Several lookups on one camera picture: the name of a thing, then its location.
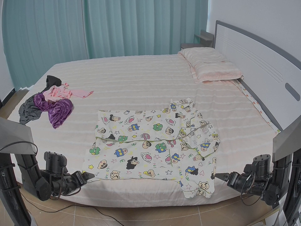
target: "tiled floor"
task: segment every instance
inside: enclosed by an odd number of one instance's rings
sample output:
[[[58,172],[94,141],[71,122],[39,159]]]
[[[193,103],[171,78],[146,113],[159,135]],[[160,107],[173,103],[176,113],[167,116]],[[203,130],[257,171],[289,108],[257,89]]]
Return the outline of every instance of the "tiled floor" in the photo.
[[[28,90],[17,91],[7,104],[0,109],[0,116],[8,118],[19,101],[26,95]],[[55,211],[73,203],[59,199],[58,201],[39,201],[23,188],[22,194],[34,205],[46,211]],[[256,196],[246,199],[251,204],[257,199]],[[58,213],[45,213],[25,201],[27,209],[35,217],[39,226],[64,225],[64,226],[98,226],[119,224],[109,217],[103,216],[93,208],[82,208],[79,204],[67,208]],[[272,208],[263,201],[258,201],[252,206],[245,206],[239,197],[222,201],[216,204],[199,206],[174,206],[152,208],[104,208],[97,207],[102,213],[111,215],[125,226],[165,226],[165,225],[199,225],[199,226],[245,226],[268,213]],[[13,226],[9,215],[0,203],[0,226]]]

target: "pile of clothes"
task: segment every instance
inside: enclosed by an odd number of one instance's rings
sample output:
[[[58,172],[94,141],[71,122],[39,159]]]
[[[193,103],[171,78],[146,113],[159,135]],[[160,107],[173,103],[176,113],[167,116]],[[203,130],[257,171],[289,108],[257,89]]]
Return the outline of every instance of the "pile of clothes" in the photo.
[[[71,114],[73,104],[71,95],[85,98],[93,93],[86,90],[69,90],[67,83],[54,76],[48,75],[46,87],[42,92],[29,97],[19,108],[20,123],[25,125],[29,121],[40,118],[43,111],[48,111],[49,121],[56,129]]]

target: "wall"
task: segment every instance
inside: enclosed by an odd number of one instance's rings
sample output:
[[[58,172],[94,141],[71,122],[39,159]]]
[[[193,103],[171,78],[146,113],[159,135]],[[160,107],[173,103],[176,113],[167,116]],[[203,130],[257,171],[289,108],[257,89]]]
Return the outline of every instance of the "wall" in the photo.
[[[207,31],[215,22],[237,26],[301,60],[301,0],[209,0]]]
[[[0,100],[3,101],[5,97],[13,89],[13,82],[7,67],[6,57],[3,50],[2,40],[2,5],[3,0],[0,0]]]

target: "bed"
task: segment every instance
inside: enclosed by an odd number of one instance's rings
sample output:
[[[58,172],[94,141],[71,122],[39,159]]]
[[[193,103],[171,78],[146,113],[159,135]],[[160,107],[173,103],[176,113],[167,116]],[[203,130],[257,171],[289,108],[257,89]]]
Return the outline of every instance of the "bed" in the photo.
[[[225,56],[226,51],[221,47],[220,52]],[[39,148],[37,161],[40,169],[45,168],[44,151],[52,151],[66,156],[70,173],[81,170],[85,152],[95,141],[94,129],[99,109],[155,110],[166,107],[170,99],[187,97],[194,101],[194,107],[211,121],[220,135],[216,173],[242,172],[253,157],[272,154],[272,139],[276,134],[245,94],[232,81],[194,83],[187,61],[179,54],[100,58],[56,64],[21,100],[9,120],[19,121],[20,105],[43,90],[47,75],[60,78],[70,88],[93,90],[94,93],[85,99],[71,97],[74,109],[56,130],[49,123],[47,112],[42,113],[40,119],[27,123]],[[286,122],[281,121],[279,127],[285,128],[292,118],[290,116]],[[273,117],[275,124],[278,123],[277,119]],[[19,169],[14,169],[17,181],[21,182]],[[95,206],[151,207],[211,204],[238,195],[218,179],[215,180],[215,192],[209,199],[202,196],[185,198],[174,181],[130,179],[88,183],[79,194],[66,199]]]

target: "curtain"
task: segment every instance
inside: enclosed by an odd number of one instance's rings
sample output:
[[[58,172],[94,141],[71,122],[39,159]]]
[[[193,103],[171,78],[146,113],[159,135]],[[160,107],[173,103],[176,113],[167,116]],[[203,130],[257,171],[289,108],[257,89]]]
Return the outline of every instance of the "curtain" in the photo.
[[[18,89],[57,63],[175,54],[207,15],[208,0],[4,0],[4,51]]]

